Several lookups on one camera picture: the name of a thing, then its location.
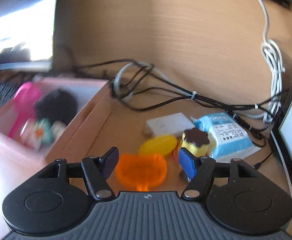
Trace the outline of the orange toy croissant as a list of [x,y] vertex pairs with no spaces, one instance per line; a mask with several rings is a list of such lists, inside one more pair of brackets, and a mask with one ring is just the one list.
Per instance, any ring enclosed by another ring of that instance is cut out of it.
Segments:
[[115,167],[117,180],[130,190],[149,191],[160,186],[167,176],[167,161],[160,154],[122,154]]

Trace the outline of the pink cartoon toy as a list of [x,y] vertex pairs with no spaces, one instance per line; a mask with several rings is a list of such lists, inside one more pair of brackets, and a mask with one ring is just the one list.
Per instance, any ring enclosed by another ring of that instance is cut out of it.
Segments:
[[51,124],[47,118],[41,120],[29,119],[21,130],[19,142],[38,151],[41,147],[50,146],[57,141],[66,127],[61,121]]

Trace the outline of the pink cardboard box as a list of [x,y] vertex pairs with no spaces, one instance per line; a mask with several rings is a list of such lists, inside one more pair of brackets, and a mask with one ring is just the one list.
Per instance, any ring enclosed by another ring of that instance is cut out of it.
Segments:
[[0,107],[0,239],[4,198],[50,162],[85,157],[110,113],[109,83],[96,79],[45,77]]

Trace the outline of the black plush toy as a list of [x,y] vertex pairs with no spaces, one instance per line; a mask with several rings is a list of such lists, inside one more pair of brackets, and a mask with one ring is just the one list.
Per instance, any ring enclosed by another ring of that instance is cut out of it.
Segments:
[[34,103],[37,119],[48,119],[51,124],[60,121],[68,126],[75,118],[77,109],[77,99],[63,89],[52,90]]

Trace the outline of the pink plastic strainer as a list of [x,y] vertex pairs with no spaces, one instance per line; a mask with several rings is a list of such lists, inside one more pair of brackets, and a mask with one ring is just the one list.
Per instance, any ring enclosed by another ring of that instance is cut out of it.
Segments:
[[33,82],[26,82],[15,93],[12,104],[17,113],[17,119],[9,132],[9,137],[13,138],[18,129],[21,128],[28,119],[35,116],[34,104],[42,96],[38,85]]

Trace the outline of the yellow pudding toy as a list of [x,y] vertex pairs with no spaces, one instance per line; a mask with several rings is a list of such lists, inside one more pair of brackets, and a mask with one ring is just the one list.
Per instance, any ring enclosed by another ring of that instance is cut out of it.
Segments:
[[210,156],[216,146],[216,141],[210,133],[198,128],[187,129],[183,132],[179,150],[186,148],[195,157]]

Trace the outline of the blue white tissue pack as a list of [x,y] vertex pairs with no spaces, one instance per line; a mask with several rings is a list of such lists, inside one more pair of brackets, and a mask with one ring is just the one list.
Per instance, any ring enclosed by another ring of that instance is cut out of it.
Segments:
[[208,133],[207,154],[219,163],[229,163],[233,158],[245,159],[260,150],[245,129],[226,113],[208,114],[192,121],[196,128]]

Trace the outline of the yellow plastic mold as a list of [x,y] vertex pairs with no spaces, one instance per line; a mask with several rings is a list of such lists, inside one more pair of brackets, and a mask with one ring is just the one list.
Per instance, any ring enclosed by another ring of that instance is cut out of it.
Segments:
[[138,155],[160,154],[166,156],[174,151],[178,140],[173,135],[160,135],[148,139],[138,149]]

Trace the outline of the white adapter box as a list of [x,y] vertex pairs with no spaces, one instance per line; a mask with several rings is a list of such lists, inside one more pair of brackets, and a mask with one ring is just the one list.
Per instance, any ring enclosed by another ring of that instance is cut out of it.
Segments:
[[183,113],[175,113],[147,120],[143,135],[146,137],[174,135],[179,138],[185,130],[194,127],[195,125]]

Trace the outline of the left black monitor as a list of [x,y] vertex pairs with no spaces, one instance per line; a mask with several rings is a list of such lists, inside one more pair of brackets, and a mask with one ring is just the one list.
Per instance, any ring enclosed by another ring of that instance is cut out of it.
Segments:
[[0,70],[49,71],[57,0],[0,0]]

